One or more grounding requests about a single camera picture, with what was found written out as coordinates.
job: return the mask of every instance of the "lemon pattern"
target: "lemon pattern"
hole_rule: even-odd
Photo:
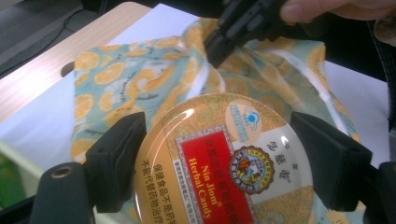
[[[322,43],[252,40],[215,69],[206,61],[204,40],[216,27],[216,20],[200,19],[182,36],[103,46],[78,55],[72,158],[84,162],[85,152],[126,115],[143,111],[149,131],[188,98],[224,91],[261,101],[285,120],[292,111],[301,111],[334,126],[342,123],[359,140],[347,111],[327,87]],[[133,203],[124,211],[137,221]],[[309,223],[361,223],[363,211],[328,211],[315,196]]]

